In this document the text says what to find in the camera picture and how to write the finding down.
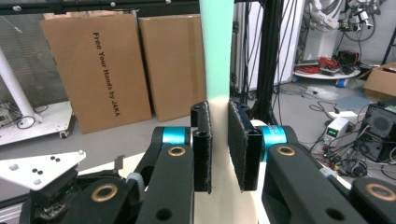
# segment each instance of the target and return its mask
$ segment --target wall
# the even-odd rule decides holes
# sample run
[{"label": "wall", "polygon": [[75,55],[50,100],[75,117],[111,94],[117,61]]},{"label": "wall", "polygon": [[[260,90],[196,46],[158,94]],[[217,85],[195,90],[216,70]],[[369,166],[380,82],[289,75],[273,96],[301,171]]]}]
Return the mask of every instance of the wall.
[{"label": "wall", "polygon": [[[393,31],[396,27],[396,1],[387,0],[381,5],[381,15],[375,16],[375,33],[367,41],[361,42],[362,55],[361,59],[365,61],[377,61],[382,62],[385,51],[387,50],[390,38],[392,37]],[[364,38],[371,32],[367,29],[363,30],[361,38]],[[349,32],[351,37],[357,38],[354,33]],[[342,33],[338,35],[338,41],[341,39]],[[353,42],[347,38],[343,38],[340,46],[340,50],[354,50],[360,52],[359,44]],[[388,62],[396,62],[396,49],[390,51],[388,56]]]}]

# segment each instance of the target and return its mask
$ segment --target white cylindrical object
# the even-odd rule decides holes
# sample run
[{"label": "white cylindrical object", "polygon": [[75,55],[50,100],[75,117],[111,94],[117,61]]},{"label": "white cylindrical object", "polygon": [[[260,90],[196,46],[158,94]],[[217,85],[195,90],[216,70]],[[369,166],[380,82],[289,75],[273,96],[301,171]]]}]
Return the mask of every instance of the white cylindrical object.
[{"label": "white cylindrical object", "polygon": [[[9,65],[6,56],[4,55],[3,50],[0,48],[0,75],[6,83],[9,92],[14,98],[15,103],[20,109],[22,115],[24,117],[32,117],[36,119],[36,114],[33,111],[33,108],[30,106],[29,101],[24,94],[20,83],[15,78],[14,73],[12,72],[11,66]],[[27,119],[22,126],[31,126],[35,122],[34,119]]]}]

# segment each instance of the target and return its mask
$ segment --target mint green object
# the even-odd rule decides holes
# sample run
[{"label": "mint green object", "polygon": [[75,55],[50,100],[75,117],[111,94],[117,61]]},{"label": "mint green object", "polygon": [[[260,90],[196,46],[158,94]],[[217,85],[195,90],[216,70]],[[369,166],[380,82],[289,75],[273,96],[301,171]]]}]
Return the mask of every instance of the mint green object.
[{"label": "mint green object", "polygon": [[230,96],[233,0],[200,0],[207,99]]}]

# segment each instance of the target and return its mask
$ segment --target blue band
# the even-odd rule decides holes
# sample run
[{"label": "blue band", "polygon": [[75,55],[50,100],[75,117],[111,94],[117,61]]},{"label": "blue band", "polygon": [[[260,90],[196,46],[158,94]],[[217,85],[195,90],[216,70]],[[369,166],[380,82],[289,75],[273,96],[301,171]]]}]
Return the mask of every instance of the blue band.
[{"label": "blue band", "polygon": [[268,149],[273,144],[278,143],[287,143],[288,139],[286,138],[285,131],[282,126],[262,126],[262,138],[264,145],[264,158],[262,161],[267,161]]},{"label": "blue band", "polygon": [[184,145],[186,144],[186,127],[163,128],[163,144]]}]

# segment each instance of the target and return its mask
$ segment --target white pole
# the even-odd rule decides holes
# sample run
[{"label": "white pole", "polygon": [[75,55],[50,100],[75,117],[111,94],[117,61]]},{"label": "white pole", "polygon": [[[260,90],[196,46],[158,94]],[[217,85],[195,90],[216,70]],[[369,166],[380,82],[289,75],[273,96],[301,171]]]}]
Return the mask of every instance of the white pole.
[{"label": "white pole", "polygon": [[14,98],[15,103],[20,109],[23,119],[20,121],[20,127],[30,127],[35,121],[41,121],[40,118],[30,106],[29,101],[24,94],[20,83],[15,78],[14,73],[12,72],[11,66],[9,65],[6,56],[4,55],[3,50],[0,48],[0,76],[3,78],[6,83],[9,92]]}]

